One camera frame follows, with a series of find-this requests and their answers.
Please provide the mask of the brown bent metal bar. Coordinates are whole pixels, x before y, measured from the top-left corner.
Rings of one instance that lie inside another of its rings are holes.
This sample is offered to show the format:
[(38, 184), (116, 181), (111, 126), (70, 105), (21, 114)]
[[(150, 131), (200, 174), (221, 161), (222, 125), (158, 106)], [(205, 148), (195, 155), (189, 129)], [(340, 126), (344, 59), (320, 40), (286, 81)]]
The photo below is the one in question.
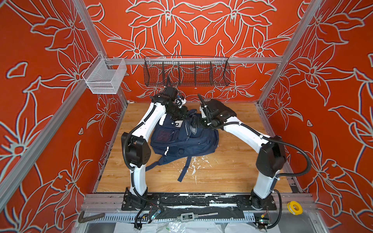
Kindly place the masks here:
[(103, 217), (105, 217), (105, 213), (95, 214), (95, 215), (92, 215), (92, 216), (85, 216), (85, 211), (82, 211), (79, 214), (78, 223), (85, 223), (85, 222), (89, 222), (89, 221), (94, 221), (94, 220), (97, 220), (97, 219), (100, 219), (100, 218), (103, 218)]

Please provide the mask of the yellow tape roll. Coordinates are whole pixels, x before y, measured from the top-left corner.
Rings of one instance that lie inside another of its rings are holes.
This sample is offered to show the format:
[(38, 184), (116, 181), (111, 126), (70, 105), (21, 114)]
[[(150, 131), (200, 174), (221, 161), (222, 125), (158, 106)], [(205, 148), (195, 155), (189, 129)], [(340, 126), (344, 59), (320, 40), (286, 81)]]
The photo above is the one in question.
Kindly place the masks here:
[(295, 216), (301, 215), (303, 213), (303, 208), (300, 203), (296, 201), (291, 201), (287, 204), (289, 212)]

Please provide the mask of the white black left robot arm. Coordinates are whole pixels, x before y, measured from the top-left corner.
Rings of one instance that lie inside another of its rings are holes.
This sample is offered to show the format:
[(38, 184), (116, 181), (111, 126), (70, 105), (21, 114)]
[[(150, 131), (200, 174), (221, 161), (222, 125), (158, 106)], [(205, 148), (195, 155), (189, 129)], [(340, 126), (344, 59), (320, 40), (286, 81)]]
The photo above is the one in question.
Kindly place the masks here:
[(185, 105), (178, 107), (173, 101), (166, 99), (157, 102), (152, 100), (140, 122), (129, 133), (121, 138), (123, 160), (130, 171), (130, 193), (144, 202), (151, 202), (147, 196), (146, 164), (151, 157), (148, 140), (157, 123), (167, 114), (176, 120), (186, 119), (188, 109)]

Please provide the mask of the navy blue student backpack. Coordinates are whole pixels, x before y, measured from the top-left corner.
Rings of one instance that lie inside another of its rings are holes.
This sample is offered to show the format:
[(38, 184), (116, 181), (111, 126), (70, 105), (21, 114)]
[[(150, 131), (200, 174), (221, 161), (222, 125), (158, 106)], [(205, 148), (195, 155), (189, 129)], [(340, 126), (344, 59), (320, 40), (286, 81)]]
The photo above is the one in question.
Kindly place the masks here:
[(190, 110), (188, 116), (189, 118), (185, 120), (173, 120), (170, 114), (166, 114), (159, 120), (151, 135), (151, 147), (156, 154), (161, 155), (161, 158), (148, 165), (146, 171), (186, 158), (185, 166), (178, 178), (181, 182), (192, 158), (215, 152), (219, 144), (219, 132), (206, 128), (193, 128), (202, 116), (197, 113), (197, 110)]

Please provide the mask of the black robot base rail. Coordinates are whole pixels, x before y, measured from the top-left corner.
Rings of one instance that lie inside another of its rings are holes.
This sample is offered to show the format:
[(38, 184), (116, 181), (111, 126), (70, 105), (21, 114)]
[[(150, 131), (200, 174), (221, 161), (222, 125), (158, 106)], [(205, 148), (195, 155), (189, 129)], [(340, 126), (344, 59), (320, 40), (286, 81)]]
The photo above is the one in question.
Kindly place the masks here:
[(273, 197), (260, 203), (252, 202), (250, 193), (149, 193), (149, 206), (170, 208), (234, 207), (243, 211), (274, 211)]

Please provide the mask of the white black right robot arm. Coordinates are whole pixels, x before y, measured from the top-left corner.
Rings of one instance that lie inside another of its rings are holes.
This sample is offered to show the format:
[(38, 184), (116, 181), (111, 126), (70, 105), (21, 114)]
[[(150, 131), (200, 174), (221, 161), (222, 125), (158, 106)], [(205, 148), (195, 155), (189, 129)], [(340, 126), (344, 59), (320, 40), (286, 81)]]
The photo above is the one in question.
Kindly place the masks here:
[[(240, 121), (236, 112), (216, 99), (201, 99), (201, 125), (208, 129), (222, 129), (249, 145), (258, 153), (256, 168), (258, 177), (251, 191), (251, 205), (260, 210), (269, 196), (275, 191), (275, 185), (281, 177), (299, 177), (311, 170), (311, 159), (302, 149), (284, 142), (278, 136), (265, 135)], [(286, 162), (285, 147), (297, 150), (306, 159), (306, 168), (298, 173), (282, 173)]]

